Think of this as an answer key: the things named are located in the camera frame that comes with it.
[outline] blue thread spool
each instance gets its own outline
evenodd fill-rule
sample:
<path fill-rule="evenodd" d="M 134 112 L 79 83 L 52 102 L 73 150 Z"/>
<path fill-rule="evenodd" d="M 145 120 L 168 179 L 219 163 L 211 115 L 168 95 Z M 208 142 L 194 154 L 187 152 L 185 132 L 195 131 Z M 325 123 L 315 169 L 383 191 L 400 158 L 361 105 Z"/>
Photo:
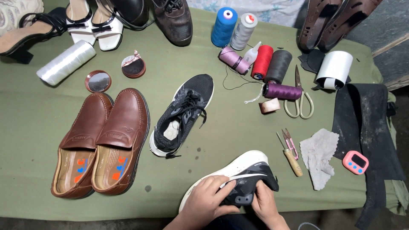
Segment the blue thread spool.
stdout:
<path fill-rule="evenodd" d="M 223 7 L 217 12 L 216 22 L 211 33 L 211 42 L 217 47 L 224 47 L 230 42 L 237 22 L 237 13 L 230 7 Z"/>

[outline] hand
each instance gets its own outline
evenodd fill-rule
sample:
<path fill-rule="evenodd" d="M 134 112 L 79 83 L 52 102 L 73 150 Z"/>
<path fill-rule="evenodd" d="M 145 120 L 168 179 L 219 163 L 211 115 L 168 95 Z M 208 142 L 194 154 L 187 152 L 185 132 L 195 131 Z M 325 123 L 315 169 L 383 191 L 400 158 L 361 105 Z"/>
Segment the hand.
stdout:
<path fill-rule="evenodd" d="M 222 189 L 220 186 L 229 181 L 226 176 L 209 176 L 203 179 L 192 191 L 179 215 L 164 229 L 189 229 L 197 230 L 208 225 L 215 218 L 240 212 L 233 205 L 219 206 L 224 198 L 229 195 L 236 181 L 232 180 Z"/>
<path fill-rule="evenodd" d="M 256 215 L 270 230 L 289 230 L 284 218 L 277 211 L 273 191 L 261 180 L 256 184 L 252 207 Z"/>

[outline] white cloth rag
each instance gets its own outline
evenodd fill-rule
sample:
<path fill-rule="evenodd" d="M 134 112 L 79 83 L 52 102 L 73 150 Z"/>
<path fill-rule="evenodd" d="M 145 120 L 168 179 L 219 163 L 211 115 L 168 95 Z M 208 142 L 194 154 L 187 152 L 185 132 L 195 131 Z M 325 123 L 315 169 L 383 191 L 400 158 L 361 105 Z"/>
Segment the white cloth rag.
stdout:
<path fill-rule="evenodd" d="M 320 129 L 306 140 L 300 142 L 304 164 L 310 171 L 314 190 L 321 190 L 334 175 L 334 168 L 329 164 L 337 150 L 339 134 Z"/>

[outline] black strappy sandal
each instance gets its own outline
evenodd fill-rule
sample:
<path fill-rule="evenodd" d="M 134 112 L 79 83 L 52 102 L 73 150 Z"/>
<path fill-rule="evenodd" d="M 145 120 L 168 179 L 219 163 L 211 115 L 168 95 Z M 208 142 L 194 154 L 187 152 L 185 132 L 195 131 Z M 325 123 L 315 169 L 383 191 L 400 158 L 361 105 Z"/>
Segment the black strappy sandal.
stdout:
<path fill-rule="evenodd" d="M 32 25 L 23 27 L 24 20 L 34 15 Z M 57 7 L 46 13 L 25 14 L 19 22 L 18 29 L 11 30 L 0 37 L 0 56 L 7 56 L 22 64 L 30 63 L 33 55 L 27 51 L 28 41 L 45 41 L 61 36 L 67 31 L 65 24 L 65 8 Z"/>

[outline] green table cover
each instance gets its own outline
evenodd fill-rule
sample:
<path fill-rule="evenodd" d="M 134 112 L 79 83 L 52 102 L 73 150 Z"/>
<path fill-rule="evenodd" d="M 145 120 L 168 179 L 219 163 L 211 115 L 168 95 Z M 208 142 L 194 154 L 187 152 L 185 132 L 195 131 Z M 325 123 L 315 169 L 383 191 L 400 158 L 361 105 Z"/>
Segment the green table cover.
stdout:
<path fill-rule="evenodd" d="M 45 4 L 46 12 L 65 1 Z M 248 150 L 260 150 L 269 158 L 277 176 L 280 191 L 275 193 L 280 212 L 328 210 L 362 207 L 366 198 L 365 176 L 346 170 L 339 159 L 330 164 L 335 175 L 321 191 L 314 191 L 308 171 L 299 159 L 304 175 L 292 172 L 275 132 L 288 128 L 299 150 L 299 142 L 321 128 L 331 130 L 335 93 L 313 91 L 314 74 L 300 68 L 301 82 L 315 104 L 315 113 L 308 119 L 292 119 L 284 109 L 262 115 L 258 102 L 244 104 L 255 98 L 261 85 L 246 84 L 226 90 L 222 81 L 226 65 L 218 60 L 220 48 L 210 41 L 216 14 L 191 9 L 194 34 L 187 47 L 169 43 L 153 24 L 143 31 L 124 30 L 121 45 L 115 51 L 102 52 L 98 42 L 97 55 L 75 71 L 57 87 L 49 87 L 36 71 L 70 47 L 68 33 L 34 45 L 34 58 L 29 65 L 2 58 L 0 63 L 0 216 L 44 220 L 96 221 L 140 217 L 170 217 L 178 213 L 179 203 L 187 189 L 198 179 L 223 168 Z M 296 29 L 259 23 L 249 44 L 262 41 L 274 49 L 283 47 L 293 59 L 283 84 L 294 85 L 294 69 L 300 64 L 301 52 L 296 46 Z M 146 73 L 138 79 L 125 77 L 121 61 L 137 49 L 146 62 Z M 371 50 L 361 44 L 343 40 L 334 50 L 343 50 L 354 57 L 350 77 L 354 83 L 378 83 L 382 80 L 375 67 Z M 238 52 L 241 56 L 246 50 Z M 84 80 L 93 70 L 105 70 L 112 77 L 107 93 L 115 99 L 118 92 L 132 87 L 145 96 L 151 113 L 150 133 L 176 89 L 188 78 L 202 73 L 213 77 L 215 90 L 207 108 L 207 122 L 201 129 L 202 118 L 193 126 L 178 151 L 181 157 L 165 159 L 143 146 L 135 182 L 119 196 L 94 193 L 88 198 L 67 200 L 51 195 L 50 187 L 57 163 L 57 148 L 70 129 L 84 99 L 90 94 Z M 227 88 L 245 83 L 228 71 Z M 294 104 L 289 103 L 294 111 Z M 150 185 L 152 190 L 146 192 Z M 398 198 L 391 181 L 385 181 L 387 207 L 397 212 Z"/>

